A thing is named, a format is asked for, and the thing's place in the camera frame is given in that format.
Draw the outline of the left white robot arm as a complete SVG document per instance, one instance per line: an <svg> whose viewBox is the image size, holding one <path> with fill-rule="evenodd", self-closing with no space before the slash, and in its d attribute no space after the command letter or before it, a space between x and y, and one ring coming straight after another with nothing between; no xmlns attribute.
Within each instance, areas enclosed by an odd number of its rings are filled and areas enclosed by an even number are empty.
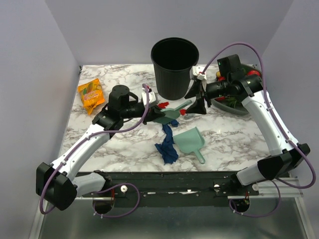
<svg viewBox="0 0 319 239"><path fill-rule="evenodd" d="M131 131L142 123L161 117L158 102L156 93L146 84L142 86L140 98L125 85L114 86L108 103L95 115L80 139L52 163L38 166L36 193L40 196L40 212L44 215L50 212L44 209L44 201L63 211L76 197L91 192L100 197L107 196L111 185L102 172L78 177L79 170L114 134Z"/></svg>

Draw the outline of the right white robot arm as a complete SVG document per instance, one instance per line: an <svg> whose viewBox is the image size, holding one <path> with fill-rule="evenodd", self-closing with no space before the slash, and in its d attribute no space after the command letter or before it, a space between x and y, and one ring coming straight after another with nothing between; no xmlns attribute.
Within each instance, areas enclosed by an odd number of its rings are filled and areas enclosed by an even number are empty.
<svg viewBox="0 0 319 239"><path fill-rule="evenodd" d="M222 80L209 84L205 82L205 67L191 68L194 83L185 98L196 97L196 100L187 113L204 115L213 100L222 96L235 97L255 120L270 156L235 174L229 189L233 194L241 195L249 184L273 180L295 169L311 150L308 144L299 143L283 123L271 103L260 71L254 72L242 64L236 54L220 58L217 63Z"/></svg>

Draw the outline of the green hand brush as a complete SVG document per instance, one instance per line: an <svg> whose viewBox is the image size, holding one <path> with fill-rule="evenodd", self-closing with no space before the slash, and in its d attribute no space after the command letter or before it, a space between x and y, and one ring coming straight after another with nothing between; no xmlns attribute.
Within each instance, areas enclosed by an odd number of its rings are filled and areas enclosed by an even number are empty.
<svg viewBox="0 0 319 239"><path fill-rule="evenodd" d="M162 109L161 111L164 113L163 117L156 119L154 122L160 123L160 124L168 124L172 122L175 119L178 119L180 117L180 110L184 109L188 105L192 103L191 100L187 100L186 102L182 103L181 105L177 106L176 108L168 108L168 106L165 109Z"/></svg>

